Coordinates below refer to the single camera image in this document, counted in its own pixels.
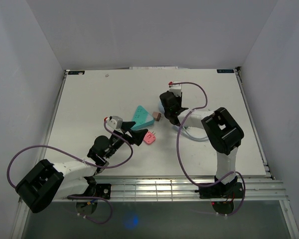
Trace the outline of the pink socket adapter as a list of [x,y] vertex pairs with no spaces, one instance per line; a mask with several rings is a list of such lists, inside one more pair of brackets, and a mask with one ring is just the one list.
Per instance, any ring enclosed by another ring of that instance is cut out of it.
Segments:
[[147,144],[147,145],[151,145],[155,142],[156,140],[156,136],[155,136],[155,133],[154,132],[150,132],[148,131],[146,133],[146,135],[144,136],[143,138],[143,141]]

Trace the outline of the teal triangular power strip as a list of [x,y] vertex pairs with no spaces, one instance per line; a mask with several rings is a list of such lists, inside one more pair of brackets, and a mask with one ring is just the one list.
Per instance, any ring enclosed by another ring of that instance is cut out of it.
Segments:
[[143,106],[137,106],[132,121],[136,123],[132,130],[143,129],[154,124],[153,116]]

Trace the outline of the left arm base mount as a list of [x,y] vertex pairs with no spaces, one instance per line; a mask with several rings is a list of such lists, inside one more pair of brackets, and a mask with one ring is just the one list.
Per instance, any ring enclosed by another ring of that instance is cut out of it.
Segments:
[[72,194],[71,197],[92,198],[100,197],[110,199],[112,185],[108,183],[100,183],[96,185],[89,185],[87,189],[81,194]]

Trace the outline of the light blue round power strip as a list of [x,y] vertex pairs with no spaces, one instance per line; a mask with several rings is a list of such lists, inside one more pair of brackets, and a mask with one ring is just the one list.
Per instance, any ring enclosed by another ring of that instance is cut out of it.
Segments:
[[161,114],[164,114],[165,110],[164,110],[164,107],[163,107],[161,102],[159,102],[159,104],[158,104],[158,109],[159,109]]

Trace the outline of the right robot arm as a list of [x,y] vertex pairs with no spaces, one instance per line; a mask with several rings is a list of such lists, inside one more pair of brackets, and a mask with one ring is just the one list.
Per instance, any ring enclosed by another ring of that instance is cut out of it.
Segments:
[[192,110],[181,106],[182,97],[167,91],[159,96],[164,116],[172,125],[178,126],[176,153],[180,158],[179,138],[184,127],[194,127],[205,131],[217,154],[215,192],[221,198],[233,192],[237,181],[236,155],[244,138],[244,132],[228,110],[220,107],[214,111],[204,111],[202,107]]

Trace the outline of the brown two-tone plug adapter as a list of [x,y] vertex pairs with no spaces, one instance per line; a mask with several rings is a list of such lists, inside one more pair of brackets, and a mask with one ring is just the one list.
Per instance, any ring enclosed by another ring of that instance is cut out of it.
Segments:
[[163,118],[162,113],[160,112],[153,112],[152,117],[155,121],[160,121]]

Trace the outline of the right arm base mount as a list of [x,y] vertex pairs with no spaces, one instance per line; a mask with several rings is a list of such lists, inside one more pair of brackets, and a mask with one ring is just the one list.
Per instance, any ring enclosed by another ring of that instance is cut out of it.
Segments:
[[241,199],[244,194],[243,184],[240,182],[219,183],[212,187],[199,187],[195,190],[200,199],[224,198]]

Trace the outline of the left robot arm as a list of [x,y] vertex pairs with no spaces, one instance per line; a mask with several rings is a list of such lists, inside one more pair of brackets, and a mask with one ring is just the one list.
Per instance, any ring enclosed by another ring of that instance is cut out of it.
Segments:
[[134,130],[134,125],[134,121],[118,117],[105,118],[104,127],[106,130],[112,128],[111,136],[95,138],[86,158],[65,152],[64,155],[71,157],[70,161],[43,159],[14,186],[15,191],[33,213],[43,211],[55,199],[101,197],[95,175],[111,168],[108,159],[123,144],[139,146],[148,132],[147,129]]

